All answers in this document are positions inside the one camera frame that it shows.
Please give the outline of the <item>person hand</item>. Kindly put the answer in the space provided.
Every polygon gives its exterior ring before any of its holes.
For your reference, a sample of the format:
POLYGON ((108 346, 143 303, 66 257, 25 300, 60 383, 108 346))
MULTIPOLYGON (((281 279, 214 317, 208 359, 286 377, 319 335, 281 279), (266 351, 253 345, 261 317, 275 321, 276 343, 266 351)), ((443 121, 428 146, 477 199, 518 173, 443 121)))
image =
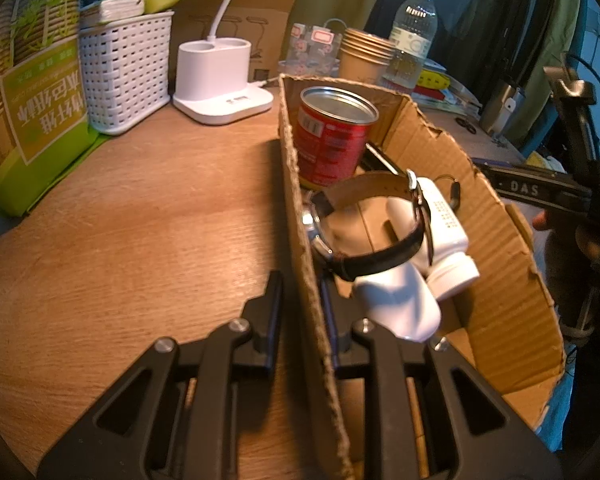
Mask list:
POLYGON ((535 231, 550 231, 555 227, 555 215, 553 211, 542 210, 532 219, 532 228, 535 231))

